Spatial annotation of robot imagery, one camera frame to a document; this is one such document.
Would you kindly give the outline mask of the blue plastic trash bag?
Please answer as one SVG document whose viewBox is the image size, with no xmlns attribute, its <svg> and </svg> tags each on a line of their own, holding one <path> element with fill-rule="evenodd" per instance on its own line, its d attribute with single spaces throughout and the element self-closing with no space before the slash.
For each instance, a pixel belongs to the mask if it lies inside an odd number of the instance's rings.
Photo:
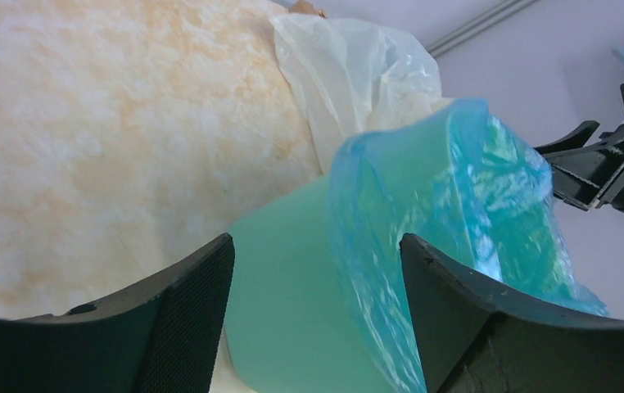
<svg viewBox="0 0 624 393">
<path fill-rule="evenodd" d="M 406 233 L 519 291 L 608 314 L 572 273 L 551 168 L 483 100 L 344 142 L 326 228 L 351 318 L 394 392 L 426 390 L 401 268 Z"/>
</svg>

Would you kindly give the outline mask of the clear yellow-edged plastic bag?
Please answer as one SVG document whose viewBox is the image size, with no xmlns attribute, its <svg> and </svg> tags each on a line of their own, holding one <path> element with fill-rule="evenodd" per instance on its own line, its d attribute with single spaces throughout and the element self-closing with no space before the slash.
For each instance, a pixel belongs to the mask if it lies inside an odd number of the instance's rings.
<svg viewBox="0 0 624 393">
<path fill-rule="evenodd" d="M 309 123 L 323 173 L 348 138 L 398 129 L 450 103 L 436 60 L 408 32 L 300 13 L 270 21 L 279 69 Z"/>
</svg>

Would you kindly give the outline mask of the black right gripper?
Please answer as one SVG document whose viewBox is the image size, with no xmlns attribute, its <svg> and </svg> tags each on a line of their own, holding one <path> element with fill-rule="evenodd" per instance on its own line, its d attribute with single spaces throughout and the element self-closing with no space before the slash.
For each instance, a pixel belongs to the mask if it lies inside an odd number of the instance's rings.
<svg viewBox="0 0 624 393">
<path fill-rule="evenodd" d="M 566 136 L 535 150 L 551 166 L 559 200 L 584 211 L 610 205 L 624 213 L 624 124 L 588 144 L 599 126 L 595 120 L 583 121 Z"/>
</svg>

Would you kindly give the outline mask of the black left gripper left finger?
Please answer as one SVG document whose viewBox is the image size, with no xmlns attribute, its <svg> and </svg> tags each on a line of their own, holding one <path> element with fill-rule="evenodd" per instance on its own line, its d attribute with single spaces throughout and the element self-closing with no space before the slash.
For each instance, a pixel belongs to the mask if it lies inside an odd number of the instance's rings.
<svg viewBox="0 0 624 393">
<path fill-rule="evenodd" d="M 188 257 L 66 314 L 0 319 L 0 392 L 206 392 L 235 250 Z"/>
</svg>

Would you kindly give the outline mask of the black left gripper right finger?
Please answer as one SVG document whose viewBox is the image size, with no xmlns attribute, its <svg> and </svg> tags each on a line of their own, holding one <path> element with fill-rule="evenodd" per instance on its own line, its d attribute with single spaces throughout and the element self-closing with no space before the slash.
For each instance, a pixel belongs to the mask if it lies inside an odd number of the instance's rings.
<svg viewBox="0 0 624 393">
<path fill-rule="evenodd" d="M 624 392 L 624 320 L 529 296 L 414 234 L 400 256 L 430 392 Z"/>
</svg>

